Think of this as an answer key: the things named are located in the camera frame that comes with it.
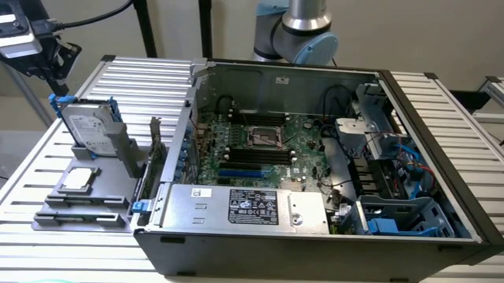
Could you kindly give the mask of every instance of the warning label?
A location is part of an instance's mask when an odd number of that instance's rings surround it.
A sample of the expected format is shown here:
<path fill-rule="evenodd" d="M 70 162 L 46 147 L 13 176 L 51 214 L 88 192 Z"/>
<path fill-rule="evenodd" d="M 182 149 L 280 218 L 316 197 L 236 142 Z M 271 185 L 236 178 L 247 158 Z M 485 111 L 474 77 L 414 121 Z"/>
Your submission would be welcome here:
<path fill-rule="evenodd" d="M 232 224 L 277 225 L 276 192 L 229 190 L 227 220 Z"/>

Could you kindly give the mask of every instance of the blue latch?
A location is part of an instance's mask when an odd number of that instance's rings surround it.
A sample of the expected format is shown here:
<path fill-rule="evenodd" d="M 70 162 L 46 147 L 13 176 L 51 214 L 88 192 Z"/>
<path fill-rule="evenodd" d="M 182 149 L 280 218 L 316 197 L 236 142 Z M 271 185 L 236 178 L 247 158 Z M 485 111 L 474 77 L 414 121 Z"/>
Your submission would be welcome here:
<path fill-rule="evenodd" d="M 387 235 L 387 236 L 416 236 L 416 237 L 431 237 L 435 236 L 436 227 L 430 227 L 423 231 L 399 231 L 396 228 L 395 221 L 392 219 L 374 218 L 367 221 L 368 232 L 372 235 Z"/>
<path fill-rule="evenodd" d="M 77 98 L 74 96 L 61 96 L 61 97 L 57 97 L 55 94 L 50 94 L 49 95 L 49 104 L 50 104 L 50 107 L 51 109 L 54 110 L 55 112 L 55 116 L 57 118 L 61 118 L 62 115 L 61 115 L 61 111 L 57 107 L 57 103 L 72 103 L 73 101 L 76 101 Z"/>
<path fill-rule="evenodd" d="M 145 214 L 148 213 L 148 202 L 138 202 L 133 203 L 133 207 L 130 208 L 132 213 Z"/>

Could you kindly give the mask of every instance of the hard drive label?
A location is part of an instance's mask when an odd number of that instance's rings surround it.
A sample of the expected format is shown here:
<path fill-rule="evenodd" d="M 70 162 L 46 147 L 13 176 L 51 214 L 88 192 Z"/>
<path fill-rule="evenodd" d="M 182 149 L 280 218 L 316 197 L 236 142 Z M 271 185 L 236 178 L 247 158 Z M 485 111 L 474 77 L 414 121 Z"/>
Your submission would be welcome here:
<path fill-rule="evenodd" d="M 100 119 L 82 115 L 69 115 L 80 141 L 86 149 L 97 155 L 114 155 L 113 144 L 104 135 L 105 129 Z"/>

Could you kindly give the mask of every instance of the metal frame pole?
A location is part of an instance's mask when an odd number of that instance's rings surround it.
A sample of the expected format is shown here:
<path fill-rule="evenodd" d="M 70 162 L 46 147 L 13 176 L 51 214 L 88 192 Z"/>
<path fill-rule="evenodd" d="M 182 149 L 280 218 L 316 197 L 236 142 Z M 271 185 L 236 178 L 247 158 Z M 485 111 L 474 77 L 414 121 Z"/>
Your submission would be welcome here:
<path fill-rule="evenodd" d="M 153 40 L 153 32 L 150 18 L 148 16 L 146 0 L 133 0 L 136 17 L 138 19 L 144 52 L 148 58 L 157 58 L 156 42 Z"/>
<path fill-rule="evenodd" d="M 5 70 L 6 70 L 10 78 L 13 79 L 17 87 L 18 87 L 29 106 L 31 107 L 34 113 L 37 114 L 37 116 L 41 120 L 41 123 L 47 128 L 51 124 L 51 117 L 50 117 L 49 113 L 46 112 L 38 98 L 35 97 L 35 95 L 31 91 L 31 89 L 29 88 L 29 85 L 25 83 L 21 74 L 14 69 L 11 69 L 7 65 L 5 65 L 5 64 L 1 64 L 1 65 L 5 67 Z"/>
<path fill-rule="evenodd" d="M 211 40 L 211 0 L 197 0 L 199 29 L 201 34 L 201 53 L 204 58 L 213 57 Z"/>

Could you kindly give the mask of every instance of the white wall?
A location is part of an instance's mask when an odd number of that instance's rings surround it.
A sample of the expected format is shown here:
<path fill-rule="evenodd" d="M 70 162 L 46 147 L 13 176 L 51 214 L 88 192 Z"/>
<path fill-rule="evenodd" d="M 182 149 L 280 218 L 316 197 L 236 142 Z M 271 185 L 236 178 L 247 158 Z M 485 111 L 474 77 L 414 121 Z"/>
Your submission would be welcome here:
<path fill-rule="evenodd" d="M 124 0 L 42 0 L 49 15 L 77 21 L 110 11 Z M 213 56 L 247 59 L 257 0 L 213 0 Z M 338 64 L 391 71 L 432 72 L 449 88 L 473 90 L 485 75 L 504 75 L 502 0 L 327 0 L 339 36 Z M 200 56 L 197 0 L 148 0 L 160 56 Z M 144 56 L 134 11 L 64 31 L 82 47 L 68 80 L 77 90 L 102 54 Z M 0 68 L 0 94 L 18 95 Z M 29 79 L 46 97 L 49 88 Z"/>
<path fill-rule="evenodd" d="M 465 90 L 504 75 L 502 0 L 326 1 L 340 66 L 432 72 Z M 257 0 L 213 2 L 215 56 L 247 59 Z"/>

